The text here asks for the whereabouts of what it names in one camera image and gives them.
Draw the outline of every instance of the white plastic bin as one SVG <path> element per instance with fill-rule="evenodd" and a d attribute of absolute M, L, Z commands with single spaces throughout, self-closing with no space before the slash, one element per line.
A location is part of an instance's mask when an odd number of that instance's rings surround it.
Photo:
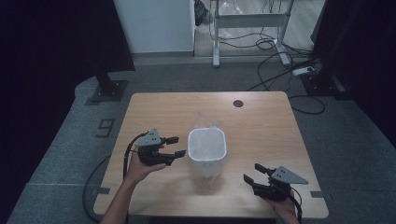
<path fill-rule="evenodd" d="M 189 134 L 189 157 L 198 181 L 210 187 L 221 174 L 227 155 L 225 135 L 217 127 L 194 129 Z"/>

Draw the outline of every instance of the wooden tabletop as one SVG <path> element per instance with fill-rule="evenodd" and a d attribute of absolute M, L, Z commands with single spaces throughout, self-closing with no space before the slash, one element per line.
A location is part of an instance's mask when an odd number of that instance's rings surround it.
<path fill-rule="evenodd" d="M 233 105 L 235 100 L 242 107 Z M 221 175 L 211 189 L 197 184 L 186 156 L 172 166 L 150 174 L 138 184 L 129 207 L 130 214 L 178 217 L 275 217 L 272 207 L 253 195 L 243 174 L 268 184 L 268 176 L 254 169 L 285 166 L 309 181 L 291 185 L 303 197 L 303 217 L 324 218 L 328 209 L 323 198 L 313 197 L 320 186 L 309 160 L 303 138 L 284 92 L 168 92 L 136 93 L 131 99 L 102 188 L 94 205 L 103 214 L 122 181 L 123 154 L 140 133 L 157 128 L 161 137 L 178 136 L 179 142 L 161 149 L 173 153 L 187 149 L 198 112 L 212 118 L 226 137 L 228 155 Z"/>

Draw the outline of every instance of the white wall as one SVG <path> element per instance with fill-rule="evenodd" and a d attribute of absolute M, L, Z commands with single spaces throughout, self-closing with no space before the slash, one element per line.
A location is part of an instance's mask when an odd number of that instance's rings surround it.
<path fill-rule="evenodd" d="M 114 0 L 132 53 L 193 52 L 193 0 Z"/>

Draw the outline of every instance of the gray carpet floor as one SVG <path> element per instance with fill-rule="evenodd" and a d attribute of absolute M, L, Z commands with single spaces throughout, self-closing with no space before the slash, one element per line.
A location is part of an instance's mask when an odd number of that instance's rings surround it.
<path fill-rule="evenodd" d="M 62 128 L 26 184 L 8 223 L 93 223 L 84 212 L 83 202 L 94 218 L 100 218 L 92 207 L 107 161 L 92 176 L 85 198 L 82 192 L 93 169 L 111 154 L 134 93 L 245 91 L 260 83 L 258 65 L 137 65 L 135 72 L 110 74 L 114 80 L 128 80 L 127 90 L 120 102 L 99 105 L 86 105 L 97 86 L 96 79 L 80 83 Z M 261 69 L 263 79 L 282 69 L 280 62 L 270 61 Z M 271 90 L 287 90 L 288 96 L 305 94 L 301 80 L 290 76 L 277 79 Z M 396 223 L 395 148 L 353 101 L 319 99 L 326 106 L 324 113 L 312 116 L 294 111 L 294 116 L 330 214 L 324 219 L 306 218 L 303 223 Z M 290 103 L 312 112 L 321 109 L 321 104 L 308 98 L 292 99 Z M 99 128 L 103 119 L 114 119 L 107 138 L 98 137 L 107 133 Z M 133 216 L 130 220 L 153 223 L 148 217 Z"/>

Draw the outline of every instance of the power strip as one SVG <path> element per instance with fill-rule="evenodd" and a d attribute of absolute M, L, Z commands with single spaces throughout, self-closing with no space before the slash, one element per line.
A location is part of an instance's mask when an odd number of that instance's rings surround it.
<path fill-rule="evenodd" d="M 311 66 L 293 70 L 293 75 L 294 76 L 312 75 L 314 73 L 315 73 L 315 69 L 313 67 L 311 67 Z"/>

